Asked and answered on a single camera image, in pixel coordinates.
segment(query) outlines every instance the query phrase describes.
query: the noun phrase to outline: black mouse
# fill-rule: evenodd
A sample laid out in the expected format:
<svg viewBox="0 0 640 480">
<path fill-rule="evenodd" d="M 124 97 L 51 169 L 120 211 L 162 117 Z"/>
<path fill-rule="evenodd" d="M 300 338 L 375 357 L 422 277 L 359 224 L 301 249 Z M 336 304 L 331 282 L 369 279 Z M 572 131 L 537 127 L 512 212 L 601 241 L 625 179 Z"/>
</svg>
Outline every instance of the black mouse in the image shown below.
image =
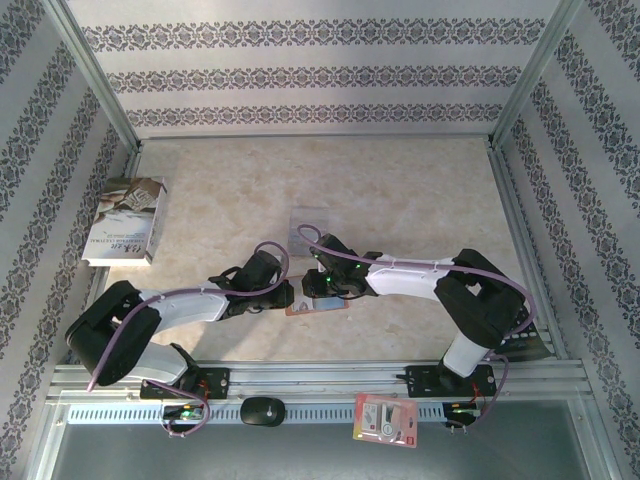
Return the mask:
<svg viewBox="0 0 640 480">
<path fill-rule="evenodd" d="M 282 400 L 270 397 L 252 397 L 242 402 L 240 420 L 247 425 L 277 427 L 284 420 Z"/>
</svg>

